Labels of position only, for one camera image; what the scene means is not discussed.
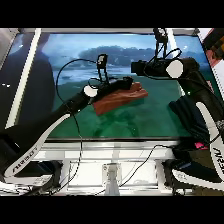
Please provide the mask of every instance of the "white circular joint cover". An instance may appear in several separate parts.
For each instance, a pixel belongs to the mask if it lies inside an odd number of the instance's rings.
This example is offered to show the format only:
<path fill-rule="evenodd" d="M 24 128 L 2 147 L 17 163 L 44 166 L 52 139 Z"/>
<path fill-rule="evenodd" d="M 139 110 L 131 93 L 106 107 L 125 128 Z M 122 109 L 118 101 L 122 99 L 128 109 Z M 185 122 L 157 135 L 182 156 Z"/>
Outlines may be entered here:
<path fill-rule="evenodd" d="M 184 71 L 184 65 L 180 60 L 173 60 L 167 66 L 166 71 L 172 78 L 179 78 Z"/>
<path fill-rule="evenodd" d="M 85 86 L 84 87 L 84 93 L 89 97 L 94 97 L 97 95 L 98 89 L 93 89 L 91 86 Z"/>

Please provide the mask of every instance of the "brand logo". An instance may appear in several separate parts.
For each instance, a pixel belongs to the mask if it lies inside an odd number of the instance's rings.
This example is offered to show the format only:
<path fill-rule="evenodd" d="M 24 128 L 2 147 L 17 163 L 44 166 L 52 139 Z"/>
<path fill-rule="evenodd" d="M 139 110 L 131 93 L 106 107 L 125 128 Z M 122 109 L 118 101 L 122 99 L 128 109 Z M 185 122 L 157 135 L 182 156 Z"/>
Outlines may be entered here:
<path fill-rule="evenodd" d="M 21 160 L 14 168 L 13 173 L 15 173 L 16 170 L 18 170 L 22 165 L 24 165 L 29 159 L 33 156 L 35 151 L 37 150 L 37 147 L 35 147 L 23 160 Z"/>
<path fill-rule="evenodd" d="M 216 152 L 215 152 L 215 157 L 217 158 L 217 162 L 219 164 L 219 167 L 222 170 L 222 173 L 224 174 L 224 159 L 222 157 L 222 153 L 219 149 L 213 148 Z"/>

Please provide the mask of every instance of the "orange-red object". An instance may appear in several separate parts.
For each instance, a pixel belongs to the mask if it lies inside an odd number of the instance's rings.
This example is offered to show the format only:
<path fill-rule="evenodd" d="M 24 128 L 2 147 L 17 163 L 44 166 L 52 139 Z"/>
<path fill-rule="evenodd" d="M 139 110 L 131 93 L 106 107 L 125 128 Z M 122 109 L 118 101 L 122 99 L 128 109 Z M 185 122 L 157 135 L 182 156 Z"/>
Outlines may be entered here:
<path fill-rule="evenodd" d="M 133 100 L 146 96 L 148 96 L 148 92 L 142 88 L 140 82 L 135 82 L 132 83 L 130 90 L 117 90 L 93 103 L 93 107 L 97 115 L 102 115 Z"/>

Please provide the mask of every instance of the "red object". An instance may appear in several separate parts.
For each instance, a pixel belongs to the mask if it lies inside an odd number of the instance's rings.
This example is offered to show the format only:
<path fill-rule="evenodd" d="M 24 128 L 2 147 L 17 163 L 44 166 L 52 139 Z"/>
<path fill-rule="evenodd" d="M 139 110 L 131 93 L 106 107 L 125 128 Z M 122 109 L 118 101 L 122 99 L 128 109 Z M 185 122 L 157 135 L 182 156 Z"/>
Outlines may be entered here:
<path fill-rule="evenodd" d="M 196 146 L 197 149 L 199 149 L 200 147 L 204 146 L 204 144 L 201 143 L 201 142 L 196 142 L 195 146 Z M 208 147 L 205 146 L 205 147 L 200 148 L 199 150 L 207 150 L 207 149 L 208 149 Z"/>
<path fill-rule="evenodd" d="M 130 90 L 117 90 L 103 99 L 93 103 L 93 107 L 97 115 L 102 115 L 117 107 L 128 104 L 133 100 L 148 96 L 140 82 L 132 83 Z"/>

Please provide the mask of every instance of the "ocean image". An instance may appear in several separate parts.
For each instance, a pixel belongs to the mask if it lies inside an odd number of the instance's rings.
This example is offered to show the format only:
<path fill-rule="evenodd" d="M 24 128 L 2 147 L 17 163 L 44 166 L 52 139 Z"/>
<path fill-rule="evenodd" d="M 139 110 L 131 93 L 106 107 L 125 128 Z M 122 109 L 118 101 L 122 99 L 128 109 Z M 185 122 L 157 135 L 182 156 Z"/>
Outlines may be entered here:
<path fill-rule="evenodd" d="M 201 72 L 212 83 L 215 93 L 218 87 L 197 37 L 178 36 L 177 46 L 182 57 L 194 57 Z M 102 53 L 108 54 L 109 76 L 132 76 L 148 92 L 148 97 L 138 99 L 97 116 L 92 105 L 76 115 L 83 138 L 147 138 L 189 136 L 179 118 L 168 104 L 181 94 L 176 81 L 157 81 L 138 77 L 131 73 L 131 62 L 150 60 L 155 53 L 155 37 L 137 34 L 51 34 L 43 52 L 48 56 L 54 80 L 60 68 L 67 62 L 84 58 L 96 61 Z M 98 78 L 96 65 L 77 61 L 68 65 L 59 78 L 59 92 L 69 99 L 88 84 L 90 78 Z M 55 96 L 52 111 L 61 105 Z M 50 134 L 50 138 L 79 138 L 72 118 L 65 120 Z"/>

